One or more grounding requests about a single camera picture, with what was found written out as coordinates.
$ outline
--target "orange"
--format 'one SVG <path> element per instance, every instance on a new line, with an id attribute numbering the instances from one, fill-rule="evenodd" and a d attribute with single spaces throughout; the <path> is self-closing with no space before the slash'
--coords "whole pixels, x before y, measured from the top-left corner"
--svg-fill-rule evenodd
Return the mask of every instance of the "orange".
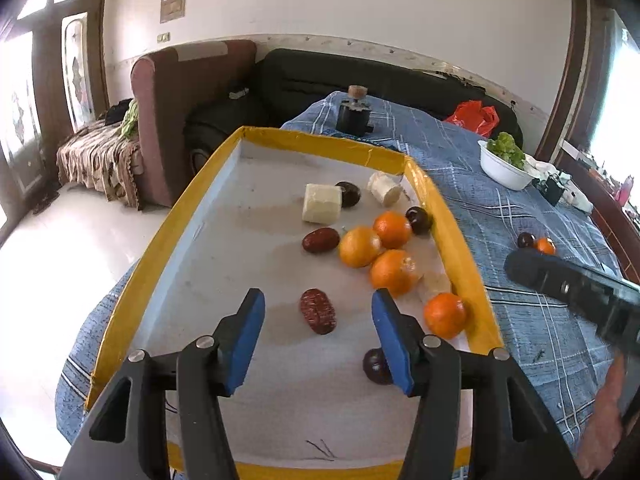
<path id="1" fill-rule="evenodd" d="M 376 258 L 369 271 L 369 278 L 374 288 L 387 288 L 396 298 L 414 288 L 420 276 L 409 253 L 391 249 Z"/>
<path id="2" fill-rule="evenodd" d="M 373 222 L 373 230 L 378 233 L 385 249 L 399 249 L 411 238 L 411 224 L 404 215 L 395 211 L 385 211 Z"/>
<path id="3" fill-rule="evenodd" d="M 452 339 L 465 329 L 465 306 L 455 294 L 442 292 L 424 306 L 424 322 L 435 335 Z"/>
<path id="4" fill-rule="evenodd" d="M 380 254 L 380 238 L 376 232 L 365 226 L 352 229 L 340 240 L 340 259 L 350 267 L 368 266 Z"/>
<path id="5" fill-rule="evenodd" d="M 536 240 L 536 249 L 541 253 L 551 254 L 552 256 L 556 254 L 556 245 L 551 238 L 538 238 Z"/>

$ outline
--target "white cheese cube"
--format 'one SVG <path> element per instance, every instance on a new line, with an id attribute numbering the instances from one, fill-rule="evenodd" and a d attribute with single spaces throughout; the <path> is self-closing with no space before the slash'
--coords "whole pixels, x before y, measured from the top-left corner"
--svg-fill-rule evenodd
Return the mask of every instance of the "white cheese cube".
<path id="1" fill-rule="evenodd" d="M 342 189 L 325 184 L 307 184 L 302 219 L 314 224 L 329 225 L 337 222 L 342 208 Z"/>

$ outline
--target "tiled floor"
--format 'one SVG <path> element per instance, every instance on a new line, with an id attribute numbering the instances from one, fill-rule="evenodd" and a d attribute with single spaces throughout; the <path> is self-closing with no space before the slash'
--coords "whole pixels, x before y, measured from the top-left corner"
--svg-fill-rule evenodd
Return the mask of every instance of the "tiled floor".
<path id="1" fill-rule="evenodd" d="M 0 418 L 20 450 L 62 465 L 53 401 L 84 318 L 145 250 L 168 209 L 65 186 L 0 248 Z"/>

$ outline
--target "green cloth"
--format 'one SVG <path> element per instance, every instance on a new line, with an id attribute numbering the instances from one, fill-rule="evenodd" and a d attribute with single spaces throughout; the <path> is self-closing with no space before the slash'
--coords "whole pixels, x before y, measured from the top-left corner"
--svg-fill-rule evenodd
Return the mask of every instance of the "green cloth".
<path id="1" fill-rule="evenodd" d="M 133 139 L 138 134 L 138 100 L 133 99 L 129 103 L 129 109 L 124 114 L 121 126 L 122 136 Z"/>

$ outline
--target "peeled fruit piece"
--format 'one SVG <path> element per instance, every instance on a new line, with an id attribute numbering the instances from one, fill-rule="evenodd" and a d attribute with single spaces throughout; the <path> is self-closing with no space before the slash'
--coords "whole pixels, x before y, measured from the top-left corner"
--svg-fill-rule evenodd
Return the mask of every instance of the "peeled fruit piece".
<path id="1" fill-rule="evenodd" d="M 402 195 L 400 185 L 396 184 L 391 177 L 382 173 L 382 171 L 371 175 L 367 189 L 384 207 L 391 207 Z"/>
<path id="2" fill-rule="evenodd" d="M 424 322 L 436 336 L 452 339 L 465 329 L 465 306 L 455 294 L 442 292 L 424 306 Z"/>
<path id="3" fill-rule="evenodd" d="M 408 293 L 419 278 L 414 260 L 401 249 L 380 254 L 369 271 L 371 285 L 388 289 L 394 298 Z"/>
<path id="4" fill-rule="evenodd" d="M 551 238 L 539 238 L 536 240 L 536 249 L 541 253 L 551 254 L 552 256 L 556 254 L 556 245 Z"/>
<path id="5" fill-rule="evenodd" d="M 368 266 L 378 256 L 381 247 L 376 232 L 370 227 L 360 226 L 342 237 L 338 252 L 345 265 L 357 268 Z"/>
<path id="6" fill-rule="evenodd" d="M 373 230 L 385 249 L 399 249 L 411 238 L 409 221 L 400 213 L 385 211 L 373 222 Z"/>

